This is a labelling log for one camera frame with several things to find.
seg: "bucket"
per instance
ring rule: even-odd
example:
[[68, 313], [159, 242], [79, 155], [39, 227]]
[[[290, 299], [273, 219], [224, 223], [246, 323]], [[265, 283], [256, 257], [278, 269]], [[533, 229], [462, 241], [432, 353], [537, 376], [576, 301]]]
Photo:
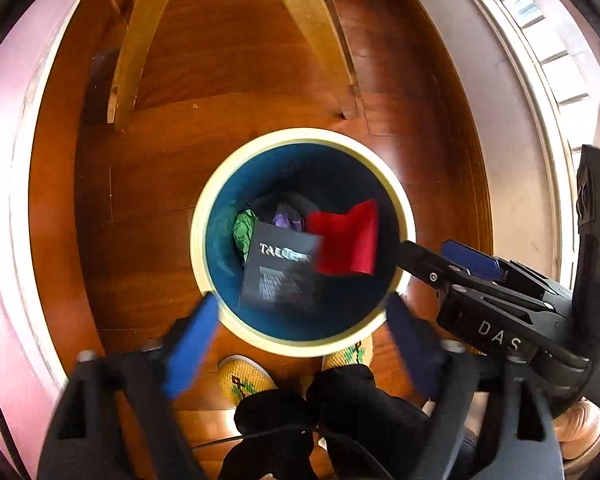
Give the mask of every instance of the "bucket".
[[[232, 234], [236, 215], [289, 183], [325, 212], [343, 214], [376, 200], [374, 274], [324, 278], [319, 306], [311, 313], [241, 307], [243, 268]], [[328, 130], [291, 128], [248, 142], [216, 169], [196, 204], [190, 253], [198, 288], [216, 293], [220, 321], [231, 332], [268, 352], [315, 357], [346, 348], [385, 321], [385, 295], [405, 292], [411, 277], [397, 267], [404, 240], [415, 241], [411, 207], [400, 182], [375, 153]]]

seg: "green crumpled paper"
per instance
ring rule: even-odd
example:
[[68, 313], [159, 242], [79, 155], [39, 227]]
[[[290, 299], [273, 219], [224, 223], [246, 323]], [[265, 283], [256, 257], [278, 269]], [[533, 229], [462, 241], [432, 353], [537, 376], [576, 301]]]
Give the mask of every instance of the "green crumpled paper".
[[251, 245], [251, 234], [253, 227], [256, 225], [258, 217], [251, 209], [247, 209], [235, 218], [234, 222], [234, 242], [235, 246], [242, 253], [244, 261], [247, 261], [249, 254], [249, 246]]

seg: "cable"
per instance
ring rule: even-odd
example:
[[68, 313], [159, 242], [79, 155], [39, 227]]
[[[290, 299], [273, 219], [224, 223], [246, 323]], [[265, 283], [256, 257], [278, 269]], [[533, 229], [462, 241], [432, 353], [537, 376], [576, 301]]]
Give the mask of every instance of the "cable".
[[378, 462], [378, 459], [373, 456], [368, 450], [362, 446], [358, 441], [352, 439], [350, 436], [341, 434], [341, 433], [333, 433], [333, 431], [329, 430], [319, 430], [318, 428], [314, 428], [313, 426], [308, 426], [306, 424], [286, 424], [285, 426], [280, 426], [279, 428], [274, 428], [273, 430], [265, 430], [259, 431], [258, 433], [250, 433], [247, 435], [236, 435], [229, 436], [227, 438], [221, 438], [220, 440], [213, 440], [211, 442], [205, 442], [204, 444], [199, 444], [197, 446], [193, 446], [191, 448], [192, 451], [197, 449], [202, 449], [203, 447], [215, 446], [216, 444], [225, 444], [227, 442], [233, 442], [234, 440], [247, 440], [249, 438], [256, 438], [259, 436], [267, 436], [270, 434], [281, 433], [283, 431], [311, 431], [312, 433], [317, 433], [320, 436], [325, 436], [328, 438], [332, 438], [333, 440], [339, 440], [341, 442], [345, 442], [349, 445], [353, 445], [357, 450], [362, 451], [362, 455], [368, 459], [375, 468], [380, 470], [380, 472], [387, 478], [387, 480], [394, 480], [389, 472], [384, 468], [384, 466]]
[[9, 455], [11, 455], [11, 459], [13, 460], [13, 465], [16, 468], [18, 474], [22, 477], [23, 480], [31, 480], [29, 476], [29, 472], [22, 461], [22, 457], [18, 452], [18, 448], [16, 447], [16, 443], [13, 440], [13, 435], [9, 430], [9, 425], [7, 424], [7, 420], [4, 418], [4, 413], [0, 408], [0, 434], [2, 435], [2, 439], [4, 440], [4, 444], [7, 447], [7, 451], [9, 451]]

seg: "red paper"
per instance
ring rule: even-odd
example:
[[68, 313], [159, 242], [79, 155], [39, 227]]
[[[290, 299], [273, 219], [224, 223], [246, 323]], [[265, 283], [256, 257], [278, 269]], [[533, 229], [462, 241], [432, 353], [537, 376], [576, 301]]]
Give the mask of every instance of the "red paper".
[[307, 231], [322, 236], [316, 270], [328, 276], [355, 272], [373, 274], [378, 243], [378, 207], [375, 200], [353, 206], [344, 215], [313, 212]]

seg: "yellow slipper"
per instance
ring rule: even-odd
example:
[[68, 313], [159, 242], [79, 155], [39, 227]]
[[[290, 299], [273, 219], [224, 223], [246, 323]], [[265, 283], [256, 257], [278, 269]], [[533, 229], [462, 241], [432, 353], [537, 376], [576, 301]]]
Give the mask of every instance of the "yellow slipper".
[[220, 361], [218, 383], [224, 396], [235, 406], [245, 397], [276, 389], [265, 369], [243, 355], [230, 355]]
[[325, 355], [322, 358], [322, 370], [337, 368], [347, 365], [366, 365], [371, 364], [374, 357], [374, 342], [371, 336], [365, 337], [362, 341], [347, 346], [344, 350]]

